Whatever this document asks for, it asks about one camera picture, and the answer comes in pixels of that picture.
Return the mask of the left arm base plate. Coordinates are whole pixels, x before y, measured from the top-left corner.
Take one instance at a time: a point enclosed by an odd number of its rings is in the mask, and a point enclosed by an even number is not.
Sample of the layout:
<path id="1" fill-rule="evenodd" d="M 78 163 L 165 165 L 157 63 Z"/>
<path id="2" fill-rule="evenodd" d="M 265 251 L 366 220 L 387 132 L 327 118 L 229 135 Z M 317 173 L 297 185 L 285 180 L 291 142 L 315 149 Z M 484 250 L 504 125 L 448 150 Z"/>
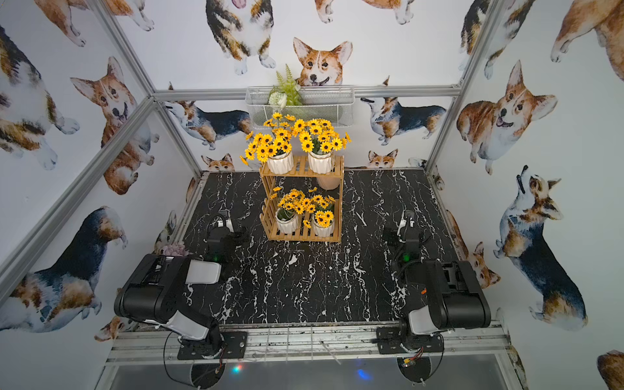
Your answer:
<path id="1" fill-rule="evenodd" d="M 240 359 L 245 356 L 248 335 L 246 331 L 226 331 L 209 334 L 201 341 L 182 338 L 177 358 L 180 361 Z"/>

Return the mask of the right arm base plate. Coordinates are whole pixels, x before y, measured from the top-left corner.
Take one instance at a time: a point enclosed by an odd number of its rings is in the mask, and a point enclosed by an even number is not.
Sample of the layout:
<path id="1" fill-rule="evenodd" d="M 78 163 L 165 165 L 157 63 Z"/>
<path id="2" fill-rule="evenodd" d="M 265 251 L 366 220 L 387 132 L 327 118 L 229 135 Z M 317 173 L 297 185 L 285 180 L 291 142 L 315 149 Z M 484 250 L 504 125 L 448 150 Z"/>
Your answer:
<path id="1" fill-rule="evenodd" d="M 442 353 L 445 348 L 440 334 L 414 335 L 398 327 L 377 328 L 375 338 L 371 342 L 377 345 L 382 355 Z"/>

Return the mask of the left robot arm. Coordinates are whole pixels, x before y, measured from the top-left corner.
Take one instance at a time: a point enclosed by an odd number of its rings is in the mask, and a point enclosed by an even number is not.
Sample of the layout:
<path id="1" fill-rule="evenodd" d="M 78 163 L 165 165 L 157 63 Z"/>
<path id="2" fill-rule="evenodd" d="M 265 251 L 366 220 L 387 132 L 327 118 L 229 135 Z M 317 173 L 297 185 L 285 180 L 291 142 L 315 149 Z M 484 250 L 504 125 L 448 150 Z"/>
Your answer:
<path id="1" fill-rule="evenodd" d="M 163 327 L 182 341 L 219 349 L 222 338 L 216 319 L 191 307 L 186 289 L 194 284 L 218 284 L 235 249 L 248 239 L 224 212 L 211 216 L 206 227 L 207 251 L 191 254 L 148 254 L 141 260 L 115 299 L 115 314 L 138 323 Z"/>

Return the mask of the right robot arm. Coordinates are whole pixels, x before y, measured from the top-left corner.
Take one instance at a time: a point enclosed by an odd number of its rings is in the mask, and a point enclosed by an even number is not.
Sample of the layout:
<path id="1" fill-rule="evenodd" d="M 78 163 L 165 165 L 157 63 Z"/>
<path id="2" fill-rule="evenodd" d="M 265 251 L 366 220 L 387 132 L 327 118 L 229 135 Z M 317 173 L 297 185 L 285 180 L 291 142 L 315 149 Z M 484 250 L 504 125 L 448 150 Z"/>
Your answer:
<path id="1" fill-rule="evenodd" d="M 431 335 L 454 329 L 487 328 L 492 314 L 467 261 L 425 258 L 430 240 L 416 224 L 415 212 L 402 212 L 398 228 L 384 231 L 393 250 L 393 272 L 400 286 L 422 287 L 426 304 L 399 320 L 404 336 Z"/>

